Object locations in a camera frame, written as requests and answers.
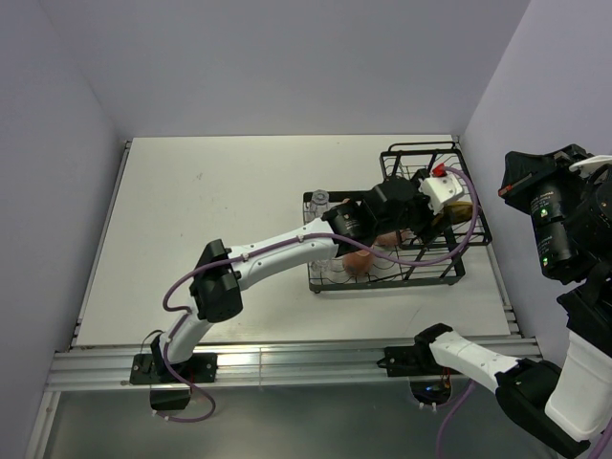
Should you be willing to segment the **red floral patterned bowl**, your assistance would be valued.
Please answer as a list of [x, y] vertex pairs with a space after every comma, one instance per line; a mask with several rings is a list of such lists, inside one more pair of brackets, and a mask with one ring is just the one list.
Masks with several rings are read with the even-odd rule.
[[380, 247], [396, 247], [401, 245], [406, 239], [409, 239], [412, 235], [413, 233], [409, 229], [392, 231], [387, 234], [378, 236], [375, 240], [375, 244]]

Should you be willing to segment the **yellow patterned plate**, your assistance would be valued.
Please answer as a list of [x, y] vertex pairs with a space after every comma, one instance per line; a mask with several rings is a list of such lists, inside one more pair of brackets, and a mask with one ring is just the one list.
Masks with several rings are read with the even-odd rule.
[[433, 228], [446, 228], [469, 222], [473, 215], [473, 204], [459, 201], [444, 206], [431, 222]]

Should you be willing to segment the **pink mug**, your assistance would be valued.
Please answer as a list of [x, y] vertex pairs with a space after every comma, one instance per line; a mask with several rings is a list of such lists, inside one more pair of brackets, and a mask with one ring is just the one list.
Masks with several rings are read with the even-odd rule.
[[372, 269], [374, 259], [374, 254], [369, 251], [355, 251], [342, 257], [342, 267], [349, 276], [363, 277]]

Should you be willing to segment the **clear shot glass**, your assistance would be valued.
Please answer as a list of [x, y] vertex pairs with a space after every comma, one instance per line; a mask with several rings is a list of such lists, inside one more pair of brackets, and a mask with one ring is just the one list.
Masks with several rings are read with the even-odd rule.
[[330, 208], [329, 200], [329, 193], [326, 190], [317, 189], [312, 193], [307, 209], [308, 222], [323, 216]]
[[318, 260], [310, 264], [312, 276], [326, 276], [332, 267], [331, 260]]

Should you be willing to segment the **clear shot glass front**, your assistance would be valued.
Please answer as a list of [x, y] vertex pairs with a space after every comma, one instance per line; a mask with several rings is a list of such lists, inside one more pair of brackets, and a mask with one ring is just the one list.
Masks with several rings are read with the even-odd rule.
[[326, 276], [332, 267], [331, 260], [318, 260], [310, 264], [312, 276]]

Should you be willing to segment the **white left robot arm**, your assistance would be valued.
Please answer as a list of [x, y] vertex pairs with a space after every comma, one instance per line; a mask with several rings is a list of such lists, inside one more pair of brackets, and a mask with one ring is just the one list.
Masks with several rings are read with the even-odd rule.
[[242, 294], [254, 284], [302, 264], [372, 252], [376, 239], [393, 230], [425, 234], [446, 199], [457, 197], [447, 177], [388, 179], [329, 208], [309, 223], [257, 243], [229, 248], [209, 242], [193, 271], [164, 295], [163, 307], [179, 317], [151, 345], [152, 371], [165, 382], [185, 373], [195, 346], [212, 325], [243, 310]]

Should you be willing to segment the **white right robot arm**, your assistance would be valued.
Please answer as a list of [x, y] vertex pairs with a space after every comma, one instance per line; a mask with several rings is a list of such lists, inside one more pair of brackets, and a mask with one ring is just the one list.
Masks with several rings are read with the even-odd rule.
[[571, 144], [509, 152], [499, 197], [529, 216], [555, 299], [530, 291], [539, 361], [511, 357], [436, 324], [414, 341], [416, 366], [451, 369], [490, 390], [518, 426], [565, 458], [611, 442], [611, 159]]

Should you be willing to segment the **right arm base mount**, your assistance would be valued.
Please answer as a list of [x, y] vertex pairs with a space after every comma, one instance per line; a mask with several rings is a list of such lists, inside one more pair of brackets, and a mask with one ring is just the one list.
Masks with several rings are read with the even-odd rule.
[[452, 375], [456, 370], [441, 366], [424, 344], [387, 346], [376, 362], [388, 378], [409, 378], [412, 396], [424, 404], [444, 404], [452, 397]]

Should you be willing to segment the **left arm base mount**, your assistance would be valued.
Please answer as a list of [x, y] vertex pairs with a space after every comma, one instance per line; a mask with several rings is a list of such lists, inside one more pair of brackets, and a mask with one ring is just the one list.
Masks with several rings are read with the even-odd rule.
[[[217, 371], [217, 355], [214, 353], [194, 354], [188, 361], [173, 365], [173, 369], [190, 383], [213, 383]], [[132, 362], [129, 384], [153, 386], [174, 384], [179, 381], [165, 368], [163, 361], [152, 354], [137, 354]], [[185, 409], [191, 401], [193, 390], [154, 389], [149, 390], [152, 409], [178, 412]]]

